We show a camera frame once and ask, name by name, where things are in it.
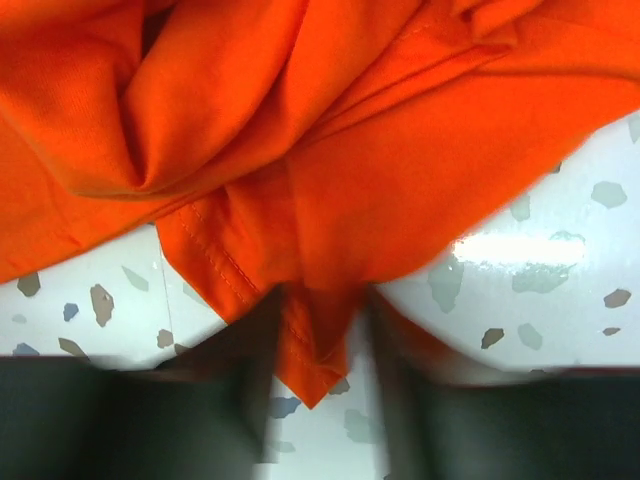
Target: orange cloth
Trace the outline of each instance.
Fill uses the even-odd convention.
[[[346,373],[364,282],[424,265],[640,108],[637,0],[0,0],[0,280],[156,220],[279,375]]]

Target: orange garment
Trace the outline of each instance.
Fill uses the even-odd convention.
[[[280,378],[346,373],[404,275],[640,108],[637,0],[0,0],[0,280],[155,220],[226,320],[290,285]]]

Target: orange t-shirt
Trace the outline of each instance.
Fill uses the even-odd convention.
[[[155,220],[226,320],[289,286],[280,378],[346,374],[424,265],[640,108],[637,0],[0,0],[0,281]]]

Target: blurry black object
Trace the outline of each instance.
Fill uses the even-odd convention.
[[[464,356],[374,289],[366,312],[393,480],[640,479],[637,371],[465,384]],[[0,360],[0,480],[249,480],[280,324],[277,289],[154,371]]]
[[[280,303],[272,292],[158,371],[0,360],[0,479],[249,480],[263,460]],[[190,369],[198,359],[206,368]]]

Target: terrazzo floor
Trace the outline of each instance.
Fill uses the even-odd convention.
[[[592,136],[438,262],[383,285],[416,322],[483,361],[530,370],[640,364],[640,113]],[[222,328],[171,268],[152,226],[0,286],[0,354],[151,366]],[[276,480],[387,475],[372,366],[358,331],[347,380],[309,411],[274,382]]]

